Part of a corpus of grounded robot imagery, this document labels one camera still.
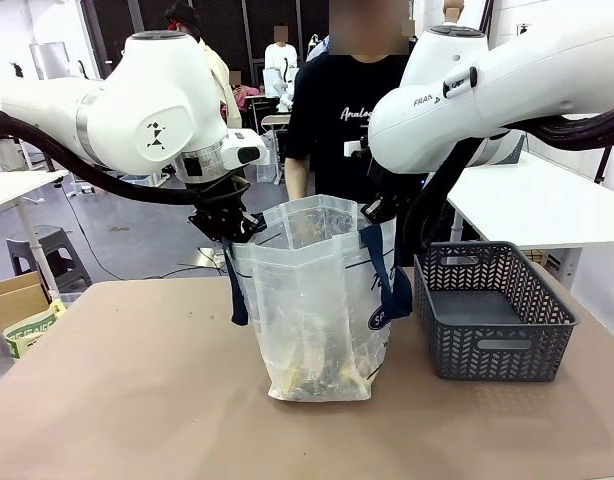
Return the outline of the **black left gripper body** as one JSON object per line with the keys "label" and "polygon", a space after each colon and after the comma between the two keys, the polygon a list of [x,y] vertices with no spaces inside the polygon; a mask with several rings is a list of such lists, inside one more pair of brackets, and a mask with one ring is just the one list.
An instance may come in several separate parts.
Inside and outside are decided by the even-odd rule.
{"label": "black left gripper body", "polygon": [[247,189],[245,179],[220,179],[199,184],[199,202],[194,205],[188,220],[210,240],[245,240],[248,220],[242,196]]}

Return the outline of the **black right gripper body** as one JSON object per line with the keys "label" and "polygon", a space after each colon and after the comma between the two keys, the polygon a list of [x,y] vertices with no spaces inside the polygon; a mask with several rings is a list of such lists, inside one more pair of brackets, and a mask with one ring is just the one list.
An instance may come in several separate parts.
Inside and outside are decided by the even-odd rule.
{"label": "black right gripper body", "polygon": [[427,178],[427,173],[396,174],[377,162],[372,162],[369,167],[369,179],[377,190],[376,199],[392,199],[395,202],[395,217],[408,211],[423,189]]}

